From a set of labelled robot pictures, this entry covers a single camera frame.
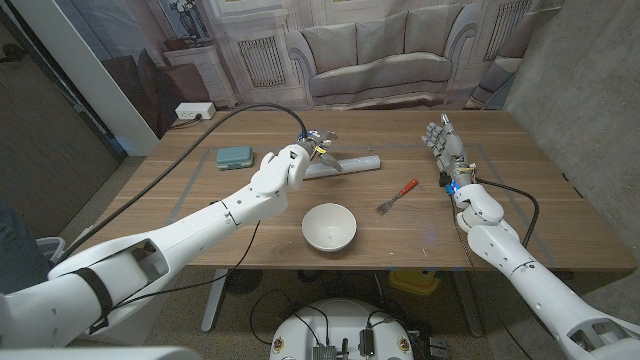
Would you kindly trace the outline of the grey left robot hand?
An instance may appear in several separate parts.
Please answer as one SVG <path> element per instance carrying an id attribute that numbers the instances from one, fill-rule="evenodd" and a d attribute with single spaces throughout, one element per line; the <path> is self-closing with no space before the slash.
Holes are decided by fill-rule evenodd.
<path id="1" fill-rule="evenodd" d="M 328 148 L 338 135 L 328 130 L 306 130 L 299 134 L 296 144 L 307 150 L 311 159 L 318 157 L 320 162 L 338 172 L 343 171 L 342 165 L 328 153 Z"/>

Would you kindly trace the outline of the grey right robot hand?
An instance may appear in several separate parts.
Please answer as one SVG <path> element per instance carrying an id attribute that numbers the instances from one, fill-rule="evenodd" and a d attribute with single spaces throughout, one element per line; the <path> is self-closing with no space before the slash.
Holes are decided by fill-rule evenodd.
<path id="1" fill-rule="evenodd" d="M 426 134 L 421 137 L 436 159 L 439 183 L 442 187 L 452 185 L 457 188 L 470 185 L 472 170 L 464 145 L 445 113 L 441 114 L 441 122 L 442 125 L 430 122 Z"/>

